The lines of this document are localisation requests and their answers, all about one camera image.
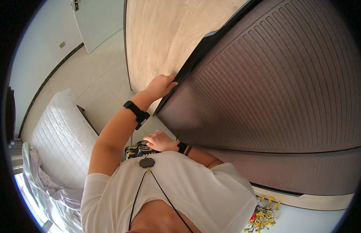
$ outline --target hand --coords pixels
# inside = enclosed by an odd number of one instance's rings
[[[171,140],[164,132],[161,130],[156,130],[156,133],[151,133],[148,136],[145,136],[143,140],[148,141],[147,146],[150,148],[164,152],[164,151],[178,151],[179,147],[178,141]]]
[[[173,87],[178,85],[178,82],[173,82],[174,78],[175,75],[159,75],[152,79],[144,91],[153,101],[161,99],[169,94]]]

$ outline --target ribbed fabric panel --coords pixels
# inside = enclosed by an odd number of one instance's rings
[[[361,150],[271,154],[199,148],[232,163],[250,182],[311,195],[354,193],[361,177]]]
[[[185,143],[309,153],[361,146],[361,57],[328,1],[265,0],[159,112]]]

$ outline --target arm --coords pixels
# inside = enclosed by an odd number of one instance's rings
[[[156,130],[156,133],[152,133],[148,136],[145,136],[143,140],[148,141],[147,146],[151,147],[156,151],[177,151],[178,148],[178,141],[171,140],[164,132],[160,130]],[[211,169],[216,165],[220,165],[223,162],[217,159],[216,157],[202,152],[196,148],[191,148],[187,155],[190,159],[204,165],[205,167]]]
[[[173,75],[155,77],[144,91],[136,94],[131,101],[142,111],[156,100],[164,97],[178,83]],[[137,126],[135,114],[122,107],[106,124],[95,142],[87,174],[103,173],[111,176],[121,163],[123,147]]]

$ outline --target woman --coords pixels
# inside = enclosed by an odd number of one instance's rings
[[[173,80],[155,77],[131,102],[145,112],[178,84]],[[149,165],[140,165],[143,157],[121,163],[136,119],[122,107],[94,145],[81,205],[84,232],[241,232],[256,199],[232,164],[185,148],[159,130],[144,137],[161,152],[146,159]]]

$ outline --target electrical outlet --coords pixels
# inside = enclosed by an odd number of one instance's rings
[[[65,42],[63,41],[60,45],[59,45],[59,47],[60,48],[63,48],[65,46]]]

